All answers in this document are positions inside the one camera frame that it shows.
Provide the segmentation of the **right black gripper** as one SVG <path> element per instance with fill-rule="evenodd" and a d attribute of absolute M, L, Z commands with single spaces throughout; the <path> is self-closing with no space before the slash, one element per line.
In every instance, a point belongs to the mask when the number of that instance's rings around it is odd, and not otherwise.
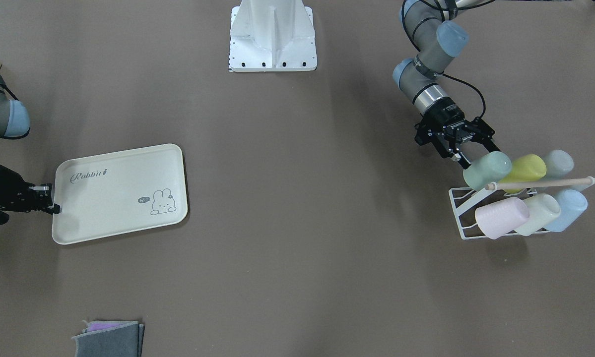
<path fill-rule="evenodd" d="M 57 215 L 61 206 L 53 202 L 52 183 L 35 186 L 21 175 L 0 165 L 0 225 L 8 222 L 9 212 L 45 212 Z"/>

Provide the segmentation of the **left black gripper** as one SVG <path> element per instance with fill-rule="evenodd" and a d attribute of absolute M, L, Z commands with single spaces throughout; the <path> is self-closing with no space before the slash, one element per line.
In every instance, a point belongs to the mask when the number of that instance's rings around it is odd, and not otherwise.
<path fill-rule="evenodd" d="M 422 115 L 421 122 L 433 124 L 440 144 L 433 145 L 442 158 L 450 158 L 463 170 L 471 166 L 471 161 L 461 149 L 466 142 L 476 142 L 488 152 L 501 152 L 494 142 L 494 129 L 482 116 L 466 120 L 463 111 L 449 97 L 439 99 Z"/>

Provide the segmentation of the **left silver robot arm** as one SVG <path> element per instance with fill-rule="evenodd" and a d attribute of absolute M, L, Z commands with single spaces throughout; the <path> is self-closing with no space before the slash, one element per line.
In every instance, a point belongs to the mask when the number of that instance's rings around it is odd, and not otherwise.
<path fill-rule="evenodd" d="M 415 142 L 433 145 L 442 158 L 457 162 L 463 169 L 471 162 L 462 144 L 476 142 L 488 152 L 498 151 L 495 130 L 484 115 L 468 120 L 438 80 L 445 77 L 445 70 L 469 41 L 469 34 L 455 18 L 483 5 L 485 0 L 404 0 L 399 10 L 402 29 L 417 53 L 397 64 L 393 79 L 420 113 Z"/>

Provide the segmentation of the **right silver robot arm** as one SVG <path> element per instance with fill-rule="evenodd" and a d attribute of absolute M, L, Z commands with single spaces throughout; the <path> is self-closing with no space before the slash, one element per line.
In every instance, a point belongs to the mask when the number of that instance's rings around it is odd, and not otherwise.
<path fill-rule="evenodd" d="M 0 138 L 17 140 L 29 132 L 29 113 L 0 74 Z M 61 207 L 53 202 L 52 190 L 51 183 L 30 183 L 0 164 L 0 226 L 9 221 L 7 212 L 58 214 Z"/>

